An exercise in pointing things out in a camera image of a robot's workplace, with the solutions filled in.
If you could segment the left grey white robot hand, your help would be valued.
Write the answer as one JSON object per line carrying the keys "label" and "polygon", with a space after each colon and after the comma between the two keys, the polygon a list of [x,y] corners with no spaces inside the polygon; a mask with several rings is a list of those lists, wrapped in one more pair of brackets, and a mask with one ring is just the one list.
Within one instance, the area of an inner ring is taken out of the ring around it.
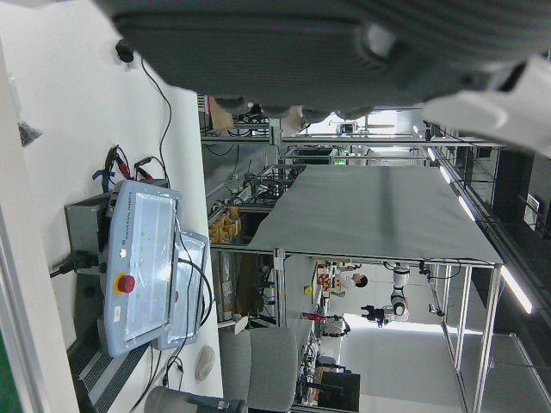
{"label": "left grey white robot hand", "polygon": [[547,1],[100,1],[173,86],[239,113],[428,121],[550,153]]}

